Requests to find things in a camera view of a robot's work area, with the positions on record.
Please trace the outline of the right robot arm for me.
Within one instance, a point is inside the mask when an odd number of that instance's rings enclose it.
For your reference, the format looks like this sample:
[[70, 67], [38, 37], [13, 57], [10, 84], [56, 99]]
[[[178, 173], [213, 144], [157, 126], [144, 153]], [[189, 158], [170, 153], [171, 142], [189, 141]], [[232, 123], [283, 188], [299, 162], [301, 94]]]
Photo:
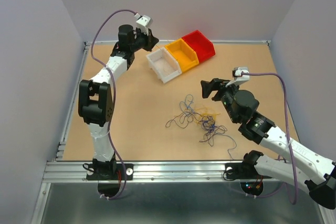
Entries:
[[272, 150], [284, 158], [277, 161], [263, 153], [251, 151], [244, 157], [244, 175], [268, 176], [291, 184], [324, 208], [335, 209], [335, 161], [323, 157], [287, 137], [272, 120], [257, 111], [259, 101], [235, 81], [214, 78], [201, 81], [202, 97], [215, 91], [213, 101], [220, 101], [239, 132], [246, 139]]

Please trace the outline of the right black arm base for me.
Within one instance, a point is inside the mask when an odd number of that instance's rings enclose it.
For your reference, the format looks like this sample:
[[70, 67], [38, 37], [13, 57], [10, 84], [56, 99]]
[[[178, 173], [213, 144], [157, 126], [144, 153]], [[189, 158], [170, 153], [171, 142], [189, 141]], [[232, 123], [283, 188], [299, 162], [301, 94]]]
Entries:
[[253, 180], [253, 179], [261, 179], [262, 176], [259, 173], [257, 173], [256, 169], [252, 165], [240, 162], [240, 163], [225, 163], [223, 178], [228, 181], [237, 179]]

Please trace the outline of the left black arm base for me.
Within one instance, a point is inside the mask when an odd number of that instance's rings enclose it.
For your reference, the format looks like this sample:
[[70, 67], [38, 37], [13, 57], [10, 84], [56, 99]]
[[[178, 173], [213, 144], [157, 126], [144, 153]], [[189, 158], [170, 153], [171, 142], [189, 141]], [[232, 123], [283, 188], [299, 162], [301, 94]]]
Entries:
[[106, 168], [102, 168], [98, 170], [93, 167], [92, 163], [84, 163], [82, 167], [87, 172], [86, 180], [90, 181], [99, 181], [99, 180], [124, 180], [127, 178], [127, 181], [133, 179], [134, 165], [131, 163], [125, 163], [126, 168], [126, 176], [124, 175], [124, 169], [121, 163], [116, 164], [115, 172], [108, 170]]

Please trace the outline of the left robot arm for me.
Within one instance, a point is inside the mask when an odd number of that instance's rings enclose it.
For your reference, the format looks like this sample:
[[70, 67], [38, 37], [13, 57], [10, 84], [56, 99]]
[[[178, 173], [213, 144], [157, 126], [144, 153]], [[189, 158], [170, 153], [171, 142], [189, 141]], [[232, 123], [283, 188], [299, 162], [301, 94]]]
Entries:
[[109, 139], [115, 81], [130, 68], [137, 51], [151, 51], [158, 41], [148, 25], [121, 25], [108, 62], [94, 77], [79, 83], [78, 114], [89, 127], [94, 147], [92, 164], [84, 166], [88, 174], [106, 179], [116, 175], [115, 151]]

